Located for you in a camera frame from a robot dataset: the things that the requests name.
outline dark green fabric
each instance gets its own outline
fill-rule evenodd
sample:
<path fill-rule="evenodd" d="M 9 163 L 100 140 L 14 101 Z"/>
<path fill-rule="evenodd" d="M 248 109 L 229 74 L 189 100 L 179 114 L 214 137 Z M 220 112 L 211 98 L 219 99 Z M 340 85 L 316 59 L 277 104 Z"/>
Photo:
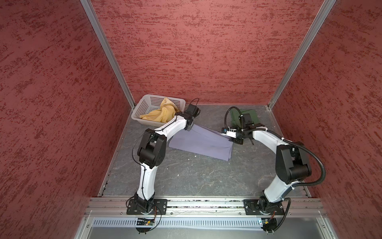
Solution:
<path fill-rule="evenodd" d="M 242 114 L 249 114 L 255 124 L 260 123 L 259 118 L 257 117 L 257 113 L 254 109 L 240 109 L 240 111 Z M 239 116 L 239 112 L 236 109 L 231 110 L 232 126 L 240 126 Z"/>

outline orange wire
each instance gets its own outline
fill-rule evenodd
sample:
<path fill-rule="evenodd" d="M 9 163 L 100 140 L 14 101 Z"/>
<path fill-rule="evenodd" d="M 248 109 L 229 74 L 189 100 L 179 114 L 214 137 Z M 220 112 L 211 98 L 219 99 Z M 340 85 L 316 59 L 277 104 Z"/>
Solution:
<path fill-rule="evenodd" d="M 275 216 L 275 211 L 273 211 L 273 215 L 272 215 L 272 217 L 270 217 L 270 219 L 269 220 L 272 220 L 272 218 Z"/>
<path fill-rule="evenodd" d="M 154 211 L 154 221 L 155 221 L 155 218 L 157 217 L 157 206 L 154 206 L 155 207 L 155 211 Z"/>

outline blue-gray towel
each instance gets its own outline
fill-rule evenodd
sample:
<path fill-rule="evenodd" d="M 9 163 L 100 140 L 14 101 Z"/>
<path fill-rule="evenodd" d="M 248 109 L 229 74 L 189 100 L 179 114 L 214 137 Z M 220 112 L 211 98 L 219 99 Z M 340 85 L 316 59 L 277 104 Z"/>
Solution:
<path fill-rule="evenodd" d="M 231 158 L 232 145 L 233 142 L 219 132 L 198 125 L 193 125 L 190 131 L 179 131 L 168 144 L 171 148 L 225 161 Z"/>

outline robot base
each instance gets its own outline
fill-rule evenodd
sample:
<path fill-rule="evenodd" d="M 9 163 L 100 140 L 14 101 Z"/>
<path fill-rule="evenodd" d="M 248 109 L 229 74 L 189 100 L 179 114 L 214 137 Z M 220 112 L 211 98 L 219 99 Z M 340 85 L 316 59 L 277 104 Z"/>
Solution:
<path fill-rule="evenodd" d="M 272 212 L 262 212 L 259 210 L 258 201 L 259 201 L 258 199 L 245 199 L 245 200 L 243 200 L 246 215 L 270 215 L 270 216 L 272 216 L 273 212 L 275 212 L 275 215 L 284 215 L 285 214 L 284 208 L 283 208 L 281 202 L 275 203 L 275 207 L 273 207 Z"/>
<path fill-rule="evenodd" d="M 160 208 L 160 211 L 162 212 L 162 215 L 166 214 L 167 209 L 167 199 L 154 199 L 154 205 L 157 208 Z M 129 204 L 127 206 L 127 215 L 154 215 L 154 210 L 151 210 L 149 213 L 146 213 L 144 209 L 142 209 L 138 204 L 135 202 L 135 200 L 132 198 L 129 201 Z"/>

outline white basket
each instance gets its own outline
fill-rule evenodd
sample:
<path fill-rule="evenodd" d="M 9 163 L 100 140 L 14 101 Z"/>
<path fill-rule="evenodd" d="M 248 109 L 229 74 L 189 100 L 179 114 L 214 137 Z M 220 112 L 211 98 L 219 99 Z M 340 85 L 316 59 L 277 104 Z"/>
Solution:
<path fill-rule="evenodd" d="M 154 94 L 146 94 L 142 97 L 142 99 L 139 101 L 139 103 L 136 105 L 136 107 L 133 110 L 133 113 L 131 114 L 131 118 L 133 120 L 138 121 L 139 123 L 143 125 L 151 125 L 156 127 L 161 127 L 165 123 L 162 122 L 156 122 L 151 120 L 144 120 L 141 119 L 140 116 L 143 114 L 148 114 L 149 112 L 159 109 L 160 104 L 162 103 L 163 99 L 167 96 L 157 96 Z M 173 97 L 167 97 L 169 100 L 171 100 L 180 111 L 184 111 L 186 107 L 186 101 L 179 98 L 173 98 Z"/>

